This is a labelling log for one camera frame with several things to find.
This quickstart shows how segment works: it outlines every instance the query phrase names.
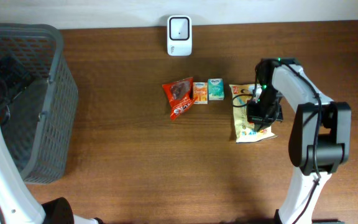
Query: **gray plastic basket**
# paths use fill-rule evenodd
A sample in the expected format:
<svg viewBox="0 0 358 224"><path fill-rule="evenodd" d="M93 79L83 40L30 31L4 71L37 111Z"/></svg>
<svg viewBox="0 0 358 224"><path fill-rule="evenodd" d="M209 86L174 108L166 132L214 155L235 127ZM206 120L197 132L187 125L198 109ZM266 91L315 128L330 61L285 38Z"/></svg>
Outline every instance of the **gray plastic basket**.
<svg viewBox="0 0 358 224"><path fill-rule="evenodd" d="M23 180L48 184L65 171L78 102L63 38L48 25L0 24L0 57L8 54L38 79L9 106L2 134Z"/></svg>

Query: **wood grain surface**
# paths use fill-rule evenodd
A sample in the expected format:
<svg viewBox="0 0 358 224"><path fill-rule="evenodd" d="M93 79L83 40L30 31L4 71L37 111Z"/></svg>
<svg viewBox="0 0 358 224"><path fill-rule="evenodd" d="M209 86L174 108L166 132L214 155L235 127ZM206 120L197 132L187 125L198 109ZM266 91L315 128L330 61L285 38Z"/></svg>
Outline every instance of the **wood grain surface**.
<svg viewBox="0 0 358 224"><path fill-rule="evenodd" d="M278 135L236 144L228 84L252 83L262 57L296 57L318 88L352 107L351 154L313 218L358 223L358 21L197 26L193 53L170 57L164 27L62 30L79 104L65 176L29 185L43 203L65 197L107 223L219 223L272 218L292 164L294 112ZM161 84L223 78L226 98L172 122Z"/></svg>

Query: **packaging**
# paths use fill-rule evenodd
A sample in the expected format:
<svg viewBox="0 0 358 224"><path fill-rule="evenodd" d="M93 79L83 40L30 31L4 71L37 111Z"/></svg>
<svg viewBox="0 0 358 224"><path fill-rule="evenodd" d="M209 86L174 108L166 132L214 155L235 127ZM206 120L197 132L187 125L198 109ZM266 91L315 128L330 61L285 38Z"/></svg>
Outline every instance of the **packaging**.
<svg viewBox="0 0 358 224"><path fill-rule="evenodd" d="M193 105L194 100L190 98L192 86L193 77L162 85L172 108L171 120L176 119Z"/></svg>
<svg viewBox="0 0 358 224"><path fill-rule="evenodd" d="M240 106L245 105L252 97L252 92L255 88L255 84L249 85L230 85L232 95L238 96L233 100L233 105ZM262 89L260 85L257 85L256 97L253 99L257 101ZM247 120L247 107L243 106L240 108L233 107L234 116L234 127L236 129L236 143L245 142L257 142L264 139L271 139L277 137L272 133L272 127L260 130L259 132L254 131L254 124L249 123Z"/></svg>
<svg viewBox="0 0 358 224"><path fill-rule="evenodd" d="M208 83L193 83L194 104L208 104Z"/></svg>
<svg viewBox="0 0 358 224"><path fill-rule="evenodd" d="M208 80L208 98L209 100L223 100L223 79L210 78Z"/></svg>

